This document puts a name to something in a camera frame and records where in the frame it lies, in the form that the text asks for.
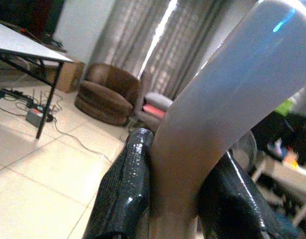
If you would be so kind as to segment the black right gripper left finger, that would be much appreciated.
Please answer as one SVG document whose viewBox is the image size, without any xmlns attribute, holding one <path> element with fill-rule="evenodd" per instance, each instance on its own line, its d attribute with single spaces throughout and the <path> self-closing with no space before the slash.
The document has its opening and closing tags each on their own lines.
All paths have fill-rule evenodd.
<svg viewBox="0 0 306 239">
<path fill-rule="evenodd" d="M 147 239 L 150 212 L 150 148 L 153 133 L 132 131 L 101 180 L 83 237 Z"/>
</svg>

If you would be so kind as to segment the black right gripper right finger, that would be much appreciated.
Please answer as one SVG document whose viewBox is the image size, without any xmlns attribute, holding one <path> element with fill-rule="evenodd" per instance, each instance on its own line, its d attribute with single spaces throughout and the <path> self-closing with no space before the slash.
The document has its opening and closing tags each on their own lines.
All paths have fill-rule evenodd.
<svg viewBox="0 0 306 239">
<path fill-rule="evenodd" d="M 300 238 L 300 231 L 273 211 L 229 152 L 200 189 L 198 215 L 206 239 Z"/>
</svg>

